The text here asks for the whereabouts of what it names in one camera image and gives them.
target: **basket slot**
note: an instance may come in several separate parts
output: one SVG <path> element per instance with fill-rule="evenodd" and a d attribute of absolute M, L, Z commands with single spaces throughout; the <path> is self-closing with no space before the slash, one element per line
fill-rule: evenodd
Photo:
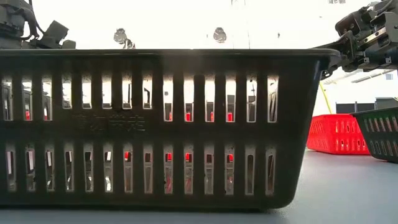
<path fill-rule="evenodd" d="M 26 186 L 27 191 L 36 191 L 36 170 L 35 170 L 35 148 L 32 143 L 25 145 L 25 162 L 26 162 Z"/>
<path fill-rule="evenodd" d="M 0 177 L 1 179 L 4 177 L 7 177 L 7 189 L 9 192 L 15 192 L 17 190 L 17 182 L 16 182 L 16 153 L 15 153 L 15 145 L 13 144 L 6 144 L 6 153 L 2 155 L 6 155 L 6 165 L 7 165 L 7 171 L 4 176 Z"/>
<path fill-rule="evenodd" d="M 366 119 L 364 119 L 364 121 L 365 121 L 365 125 L 366 125 L 366 131 L 369 132 L 368 125 L 366 124 Z M 390 132 L 392 132 L 390 119 L 388 117 L 386 117 L 386 123 L 387 123 L 388 130 Z"/>
<path fill-rule="evenodd" d="M 73 151 L 73 143 L 65 143 L 63 151 L 65 155 L 65 190 L 73 192 L 75 190 L 75 152 Z"/>
<path fill-rule="evenodd" d="M 224 180 L 225 194 L 234 194 L 234 168 L 235 168 L 235 145 L 226 144 L 224 152 Z"/>
<path fill-rule="evenodd" d="M 81 76 L 82 90 L 83 90 L 83 109 L 92 109 L 91 102 L 91 74 L 84 73 Z"/>
<path fill-rule="evenodd" d="M 206 101 L 205 101 L 205 94 L 206 94 L 205 82 L 206 82 L 205 77 L 203 75 L 195 75 L 193 77 L 193 84 L 195 89 L 195 91 L 193 92 L 193 102 L 196 102 L 195 107 L 193 108 L 193 114 L 197 118 L 195 121 L 196 124 L 207 121 Z"/>
<path fill-rule="evenodd" d="M 375 127 L 376 127 L 376 130 L 377 130 L 378 132 L 380 132 L 379 123 L 377 122 L 377 118 L 373 118 L 373 121 L 374 121 L 374 125 L 375 125 Z"/>
<path fill-rule="evenodd" d="M 105 143 L 103 146 L 104 152 L 104 187 L 105 192 L 113 192 L 113 145 L 110 143 Z"/>
<path fill-rule="evenodd" d="M 194 94 L 195 94 L 195 85 L 193 80 L 192 73 L 184 74 L 184 120 L 185 122 L 193 122 L 194 117 Z"/>
<path fill-rule="evenodd" d="M 370 127 L 371 127 L 372 132 L 374 132 L 372 119 L 369 118 L 368 121 L 369 121 L 369 125 L 370 125 Z"/>
<path fill-rule="evenodd" d="M 246 121 L 249 123 L 256 122 L 256 110 L 257 110 L 257 76 L 255 73 L 248 75 L 246 82 Z"/>
<path fill-rule="evenodd" d="M 379 142 L 378 142 L 378 141 L 376 141 L 375 145 L 376 145 L 376 150 L 377 150 L 377 153 L 378 153 L 379 155 L 381 155 L 381 151 L 380 151 Z"/>
<path fill-rule="evenodd" d="M 214 122 L 215 88 L 216 87 L 215 87 L 214 74 L 205 75 L 205 121 L 206 122 Z"/>
<path fill-rule="evenodd" d="M 72 74 L 69 72 L 62 74 L 62 108 L 72 109 Z"/>
<path fill-rule="evenodd" d="M 164 194 L 173 193 L 173 145 L 164 144 L 163 146 L 163 170 L 164 170 Z"/>
<path fill-rule="evenodd" d="M 376 151 L 375 151 L 375 149 L 374 149 L 374 144 L 373 144 L 373 141 L 372 141 L 372 140 L 371 140 L 370 149 L 372 149 L 372 153 L 373 153 L 373 154 L 376 153 Z"/>
<path fill-rule="evenodd" d="M 12 78 L 8 76 L 3 76 L 2 77 L 2 85 L 1 85 L 1 112 L 2 114 L 0 116 L 0 120 L 4 119 L 5 121 L 11 121 L 12 120 Z"/>
<path fill-rule="evenodd" d="M 184 194 L 193 194 L 193 144 L 184 144 Z"/>
<path fill-rule="evenodd" d="M 236 116 L 236 74 L 234 72 L 226 74 L 225 94 L 225 120 L 227 123 L 233 123 Z"/>
<path fill-rule="evenodd" d="M 214 144 L 206 143 L 205 152 L 205 194 L 212 195 L 214 193 Z"/>
<path fill-rule="evenodd" d="M 152 194 L 153 191 L 153 151 L 151 144 L 144 144 L 144 193 Z"/>
<path fill-rule="evenodd" d="M 132 108 L 132 76 L 128 69 L 122 72 L 122 98 L 123 98 L 123 109 L 128 110 Z"/>
<path fill-rule="evenodd" d="M 37 96 L 41 96 L 42 92 L 37 91 Z M 24 107 L 24 120 L 33 120 L 33 94 L 32 94 L 32 75 L 30 73 L 25 73 L 22 77 L 22 104 Z"/>
<path fill-rule="evenodd" d="M 381 140 L 381 149 L 383 150 L 383 154 L 386 156 L 387 155 L 387 150 L 386 150 L 386 145 L 384 144 L 383 140 Z"/>
<path fill-rule="evenodd" d="M 163 118 L 166 122 L 172 122 L 174 105 L 174 76 L 171 73 L 164 75 L 163 80 Z"/>
<path fill-rule="evenodd" d="M 112 77 L 112 71 L 106 71 L 102 74 L 102 109 L 105 110 L 112 109 Z"/>
<path fill-rule="evenodd" d="M 381 124 L 381 128 L 384 132 L 386 132 L 386 126 L 384 125 L 384 121 L 383 118 L 379 118 L 380 124 Z"/>
<path fill-rule="evenodd" d="M 396 156 L 398 157 L 398 145 L 395 141 L 392 142 L 392 145 L 394 146 L 394 152 L 396 152 Z"/>
<path fill-rule="evenodd" d="M 43 119 L 45 121 L 52 121 L 53 112 L 52 112 L 52 81 L 50 75 L 44 75 L 42 79 L 42 89 L 43 89 Z"/>
<path fill-rule="evenodd" d="M 266 195 L 274 194 L 275 189 L 276 150 L 271 148 L 266 151 Z"/>
<path fill-rule="evenodd" d="M 94 191 L 94 152 L 93 152 L 93 144 L 92 143 L 84 143 L 83 145 L 84 152 L 84 180 L 85 180 L 85 191 L 92 192 Z"/>
<path fill-rule="evenodd" d="M 279 77 L 271 76 L 267 79 L 268 90 L 268 123 L 276 123 L 278 115 L 278 85 Z"/>
<path fill-rule="evenodd" d="M 153 91 L 152 91 L 152 72 L 145 71 L 143 74 L 142 80 L 142 106 L 144 109 L 152 109 L 152 99 L 153 99 Z"/>
<path fill-rule="evenodd" d="M 394 129 L 398 132 L 398 124 L 395 116 L 392 116 L 392 123 L 394 124 Z"/>
<path fill-rule="evenodd" d="M 7 105 L 7 99 L 8 97 L 5 97 L 5 95 L 8 95 L 6 93 L 8 91 L 5 86 L 4 86 L 4 79 L 3 75 L 0 72 L 0 121 L 2 120 L 7 120 L 6 114 L 8 114 L 8 105 Z"/>
<path fill-rule="evenodd" d="M 394 153 L 393 153 L 392 147 L 391 147 L 391 143 L 388 140 L 387 140 L 387 148 L 388 148 L 388 152 L 389 152 L 390 156 L 394 156 Z"/>
<path fill-rule="evenodd" d="M 52 192 L 55 190 L 54 145 L 47 143 L 44 150 L 45 186 L 48 192 Z"/>
<path fill-rule="evenodd" d="M 254 168 L 255 168 L 256 147 L 246 145 L 245 147 L 245 194 L 254 195 Z"/>
<path fill-rule="evenodd" d="M 132 163 L 132 144 L 123 145 L 123 174 L 124 174 L 124 192 L 133 193 L 133 163 Z"/>

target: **black panel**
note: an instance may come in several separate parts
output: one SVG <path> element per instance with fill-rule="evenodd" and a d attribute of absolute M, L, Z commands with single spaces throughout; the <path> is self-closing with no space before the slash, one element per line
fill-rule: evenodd
<path fill-rule="evenodd" d="M 374 103 L 357 103 L 357 112 L 374 110 Z"/>
<path fill-rule="evenodd" d="M 354 103 L 337 103 L 336 104 L 336 113 L 354 113 L 355 112 L 355 104 Z"/>
<path fill-rule="evenodd" d="M 398 101 L 393 98 L 376 98 L 376 109 L 398 107 Z"/>
<path fill-rule="evenodd" d="M 206 120 L 214 121 L 214 103 L 213 102 L 206 103 Z"/>
<path fill-rule="evenodd" d="M 10 87 L 7 85 L 2 86 L 2 108 L 3 108 L 3 116 L 5 120 L 11 119 L 11 91 Z"/>

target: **robotic arm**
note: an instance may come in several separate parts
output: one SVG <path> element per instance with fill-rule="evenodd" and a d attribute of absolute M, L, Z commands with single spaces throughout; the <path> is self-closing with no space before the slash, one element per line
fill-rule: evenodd
<path fill-rule="evenodd" d="M 30 34 L 23 37 L 25 22 Z M 43 33 L 41 39 L 37 29 Z M 44 32 L 36 20 L 32 1 L 0 0 L 0 49 L 74 49 L 76 42 L 63 40 L 68 28 L 53 21 Z"/>
<path fill-rule="evenodd" d="M 322 75 L 328 78 L 342 67 L 345 72 L 363 69 L 398 69 L 398 0 L 382 0 L 352 12 L 336 23 L 340 38 L 317 48 L 340 51 L 342 60 Z"/>

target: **cable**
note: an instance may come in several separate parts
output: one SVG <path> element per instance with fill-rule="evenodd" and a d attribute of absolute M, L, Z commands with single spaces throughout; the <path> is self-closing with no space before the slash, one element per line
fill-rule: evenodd
<path fill-rule="evenodd" d="M 33 14 L 35 13 L 34 11 L 33 11 L 33 0 L 29 0 L 29 4 L 30 4 L 30 6 L 32 6 L 32 12 L 33 12 Z M 39 31 L 44 35 L 44 31 L 43 31 L 43 29 L 40 27 L 40 25 L 39 25 L 39 23 L 37 22 L 37 20 L 35 20 L 36 21 L 36 26 L 37 26 L 37 28 L 39 29 Z"/>
<path fill-rule="evenodd" d="M 328 100 L 328 97 L 326 96 L 326 92 L 325 92 L 325 89 L 323 88 L 322 82 L 319 82 L 319 87 L 322 90 L 323 97 L 325 98 L 325 102 L 326 102 L 326 105 L 328 106 L 329 113 L 332 114 L 331 108 L 330 108 L 330 104 L 329 104 L 329 100 Z"/>
<path fill-rule="evenodd" d="M 35 14 L 32 10 L 22 7 L 19 8 L 18 10 L 12 12 L 11 14 L 13 15 L 21 15 L 28 23 L 29 25 L 29 36 L 27 37 L 21 37 L 21 40 L 29 40 L 32 36 L 34 36 L 36 39 L 38 39 L 40 36 L 37 33 L 37 29 L 39 29 L 39 31 L 41 31 L 41 33 L 44 34 L 44 31 L 42 30 L 42 28 L 39 26 L 39 24 L 37 23 Z"/>
<path fill-rule="evenodd" d="M 390 5 L 392 4 L 394 0 L 390 0 L 384 7 L 382 7 L 381 9 L 377 10 L 377 15 L 382 14 L 384 11 L 387 10 L 388 7 L 390 7 Z"/>

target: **red object inside basket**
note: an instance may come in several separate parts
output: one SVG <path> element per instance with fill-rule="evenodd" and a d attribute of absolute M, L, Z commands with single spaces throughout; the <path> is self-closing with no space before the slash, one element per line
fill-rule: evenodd
<path fill-rule="evenodd" d="M 307 147 L 330 154 L 369 155 L 358 123 L 350 114 L 313 117 Z"/>
<path fill-rule="evenodd" d="M 191 121 L 191 113 L 187 112 L 187 113 L 185 114 L 185 119 L 186 119 L 187 121 Z"/>
<path fill-rule="evenodd" d="M 228 122 L 233 122 L 233 117 L 232 117 L 232 113 L 231 112 L 228 112 L 227 119 L 228 119 Z"/>

